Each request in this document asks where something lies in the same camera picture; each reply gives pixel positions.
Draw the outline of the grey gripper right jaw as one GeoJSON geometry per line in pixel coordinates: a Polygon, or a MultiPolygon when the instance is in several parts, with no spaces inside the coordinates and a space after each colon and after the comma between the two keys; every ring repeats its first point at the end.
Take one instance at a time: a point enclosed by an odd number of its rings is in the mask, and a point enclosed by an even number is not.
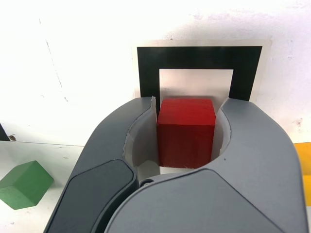
{"type": "Polygon", "coordinates": [[[219,155],[164,174],[130,195],[108,233],[304,233],[307,210],[296,149],[255,104],[228,99],[217,113],[219,155]]]}

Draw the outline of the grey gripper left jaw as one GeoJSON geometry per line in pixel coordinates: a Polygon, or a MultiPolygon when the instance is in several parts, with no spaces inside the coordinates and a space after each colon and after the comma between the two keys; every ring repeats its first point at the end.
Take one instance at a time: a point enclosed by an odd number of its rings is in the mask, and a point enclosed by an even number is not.
{"type": "Polygon", "coordinates": [[[133,99],[109,114],[84,146],[47,233],[102,233],[142,180],[160,174],[156,99],[133,99]]]}

